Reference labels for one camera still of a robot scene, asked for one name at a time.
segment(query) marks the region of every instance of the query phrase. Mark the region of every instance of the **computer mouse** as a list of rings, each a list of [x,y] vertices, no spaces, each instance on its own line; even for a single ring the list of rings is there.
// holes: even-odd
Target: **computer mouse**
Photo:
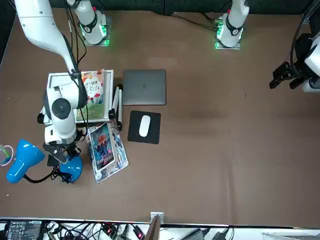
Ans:
[[[139,134],[141,137],[146,137],[148,135],[150,126],[150,116],[143,115],[140,123]]]

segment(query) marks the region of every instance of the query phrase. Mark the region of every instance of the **magazine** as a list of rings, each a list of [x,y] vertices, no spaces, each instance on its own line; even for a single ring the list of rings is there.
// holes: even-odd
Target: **magazine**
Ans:
[[[104,84],[105,84],[105,70],[100,69],[97,71],[87,71],[81,74],[82,81],[88,95],[87,108],[88,108],[88,119],[98,119],[104,116],[105,107],[105,95],[104,95]],[[83,116],[87,115],[87,108],[83,107]],[[76,120],[81,121],[80,109],[76,112]]]
[[[115,154],[114,139],[107,123],[101,124],[89,133],[90,145],[93,153],[93,164],[99,172],[110,163],[118,161]]]
[[[88,132],[95,131],[101,125],[102,124],[100,123],[90,127]],[[89,156],[92,160],[93,174],[98,184],[129,165],[126,151],[119,135],[119,129],[118,129],[116,120],[111,120],[108,123],[105,123],[105,125],[108,125],[108,129],[110,129],[111,131],[110,135],[112,135],[112,140],[113,140],[112,142],[114,143],[117,161],[113,161],[110,164],[107,164],[103,169],[98,170],[94,161],[93,148],[91,147],[91,143],[88,140]]]

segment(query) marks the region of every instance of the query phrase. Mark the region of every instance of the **brown table surface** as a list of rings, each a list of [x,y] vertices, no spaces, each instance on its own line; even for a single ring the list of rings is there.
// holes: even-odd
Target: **brown table surface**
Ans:
[[[64,10],[53,12],[69,38]],[[147,222],[158,211],[166,223],[320,227],[320,94],[268,85],[300,17],[250,15],[241,50],[215,50],[212,31],[182,19],[109,14],[110,46],[88,47],[80,68],[113,69],[116,82],[125,69],[166,69],[166,106],[124,106],[130,165],[101,184],[85,144],[76,184],[9,184],[1,168],[0,215]],[[36,116],[48,73],[59,72],[63,59],[29,43],[16,19],[0,69],[1,144],[23,138],[42,149]],[[131,110],[161,113],[159,145],[127,141]],[[44,160],[28,175],[50,171]]]

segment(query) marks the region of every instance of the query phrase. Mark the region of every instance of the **gray laptop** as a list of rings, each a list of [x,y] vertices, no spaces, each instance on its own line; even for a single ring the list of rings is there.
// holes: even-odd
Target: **gray laptop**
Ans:
[[[123,105],[165,105],[166,70],[124,70]]]

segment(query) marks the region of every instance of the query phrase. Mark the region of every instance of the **black mouse pad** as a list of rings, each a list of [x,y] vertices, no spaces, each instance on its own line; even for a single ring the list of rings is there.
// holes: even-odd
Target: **black mouse pad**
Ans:
[[[146,137],[140,136],[139,129],[144,115],[150,117],[149,131]],[[147,111],[131,111],[128,141],[146,144],[159,144],[161,114]]]

